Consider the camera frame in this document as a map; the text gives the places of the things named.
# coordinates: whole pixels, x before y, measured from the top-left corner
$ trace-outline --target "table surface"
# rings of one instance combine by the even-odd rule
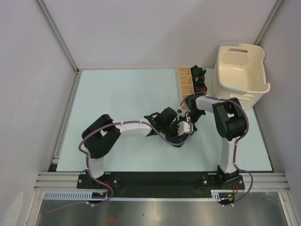
[[[213,69],[205,83],[211,93]],[[177,69],[84,70],[65,134],[57,171],[82,171],[85,155],[78,150],[82,132],[103,114],[116,120],[135,120],[180,103]],[[269,157],[253,109],[250,129],[241,140],[238,166],[251,171],[271,171]],[[119,139],[104,158],[105,171],[216,171],[222,139],[214,115],[196,123],[198,131],[181,148],[159,136]]]

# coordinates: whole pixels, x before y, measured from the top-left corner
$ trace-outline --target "white tabletop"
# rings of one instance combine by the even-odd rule
[[[211,92],[213,69],[205,83]],[[116,120],[135,120],[180,103],[177,69],[86,70],[82,72],[57,171],[82,171],[85,155],[78,150],[82,132],[103,114]],[[238,165],[251,171],[271,171],[253,110],[241,140]],[[198,131],[181,148],[159,136],[119,139],[105,156],[105,171],[216,171],[222,139],[214,116],[207,113],[196,123]]]

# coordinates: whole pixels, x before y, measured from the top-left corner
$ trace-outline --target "vertical metal post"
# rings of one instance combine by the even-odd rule
[[[274,22],[276,16],[278,15],[279,11],[283,7],[285,1],[286,0],[277,0],[276,1],[273,9],[269,13],[269,16],[268,16],[267,20],[264,22],[264,25],[263,25],[263,27],[262,27],[259,35],[257,36],[254,45],[256,45],[256,46],[260,46],[261,45],[262,41],[265,38],[265,35],[267,34],[267,31],[271,27],[271,25]]]
[[[74,72],[77,73],[78,69],[77,66],[75,65],[75,62],[67,48],[66,43],[64,42],[56,24],[54,23],[54,20],[52,19],[50,12],[48,11],[45,3],[43,0],[35,0],[35,2],[37,3],[42,15],[44,16],[51,32],[53,33],[57,43],[59,44],[59,46],[61,47],[63,53],[65,54],[70,66],[73,68]]]

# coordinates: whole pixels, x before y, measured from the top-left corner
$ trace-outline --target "white laundry basket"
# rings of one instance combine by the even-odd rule
[[[265,81],[263,59],[259,46],[224,42],[220,44],[212,78],[212,96],[239,99],[248,110],[270,89]]]

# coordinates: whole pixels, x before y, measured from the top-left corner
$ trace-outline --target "white wall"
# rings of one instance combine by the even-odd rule
[[[275,0],[45,0],[79,68],[213,67],[253,44]]]
[[[0,1],[0,31],[0,219],[19,191],[23,219],[74,74],[33,0]]]
[[[277,171],[284,171],[301,213],[301,1],[284,4],[262,45],[270,92],[256,104]]]

